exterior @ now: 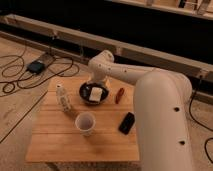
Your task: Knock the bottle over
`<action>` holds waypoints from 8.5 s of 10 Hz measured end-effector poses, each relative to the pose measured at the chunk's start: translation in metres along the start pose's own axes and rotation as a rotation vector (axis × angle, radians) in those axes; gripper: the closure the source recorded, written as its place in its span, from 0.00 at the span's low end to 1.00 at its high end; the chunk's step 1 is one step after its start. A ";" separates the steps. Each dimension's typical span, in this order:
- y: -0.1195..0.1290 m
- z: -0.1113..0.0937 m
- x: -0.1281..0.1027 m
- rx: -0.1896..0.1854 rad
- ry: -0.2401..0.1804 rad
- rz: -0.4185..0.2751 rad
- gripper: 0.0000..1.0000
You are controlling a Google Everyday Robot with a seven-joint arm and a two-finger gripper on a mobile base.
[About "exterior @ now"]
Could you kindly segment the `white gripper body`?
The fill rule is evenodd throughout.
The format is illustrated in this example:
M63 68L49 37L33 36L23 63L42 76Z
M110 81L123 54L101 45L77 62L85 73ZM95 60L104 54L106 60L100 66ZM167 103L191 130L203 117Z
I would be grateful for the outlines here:
M88 83L96 83L100 85L106 85L108 78L105 74L101 72L92 72L88 80Z

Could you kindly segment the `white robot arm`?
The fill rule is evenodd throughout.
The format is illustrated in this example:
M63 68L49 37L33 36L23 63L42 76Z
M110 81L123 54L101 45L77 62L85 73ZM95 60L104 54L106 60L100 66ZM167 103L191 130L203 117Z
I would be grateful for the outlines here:
M192 94L189 79L154 67L116 64L104 50L88 62L91 80L110 76L134 86L138 151L142 171L195 171L185 105Z

